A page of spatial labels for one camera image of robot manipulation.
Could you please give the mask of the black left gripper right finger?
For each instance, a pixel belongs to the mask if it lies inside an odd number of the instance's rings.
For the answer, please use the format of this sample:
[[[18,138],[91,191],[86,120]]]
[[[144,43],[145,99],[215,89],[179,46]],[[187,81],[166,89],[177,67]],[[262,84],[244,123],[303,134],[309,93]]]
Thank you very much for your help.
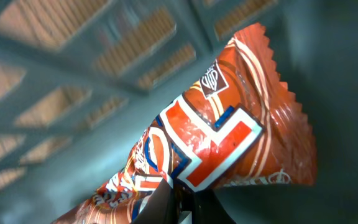
[[[194,224],[236,224],[212,190],[193,194],[191,202]]]

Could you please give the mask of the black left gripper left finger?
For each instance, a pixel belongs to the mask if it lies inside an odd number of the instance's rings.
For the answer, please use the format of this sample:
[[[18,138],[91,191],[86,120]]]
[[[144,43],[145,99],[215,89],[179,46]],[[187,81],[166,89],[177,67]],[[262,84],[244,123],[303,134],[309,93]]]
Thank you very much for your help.
[[[132,224],[177,224],[178,209],[174,190],[163,179]]]

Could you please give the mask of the red snack packet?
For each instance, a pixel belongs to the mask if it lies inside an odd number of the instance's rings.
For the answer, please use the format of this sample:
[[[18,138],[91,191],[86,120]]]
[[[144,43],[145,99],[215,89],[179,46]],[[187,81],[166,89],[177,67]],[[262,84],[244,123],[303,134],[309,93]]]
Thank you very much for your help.
[[[59,223],[130,223],[162,181],[177,192],[312,185],[313,129],[280,80],[265,27],[237,31],[200,79],[164,108],[126,165]]]

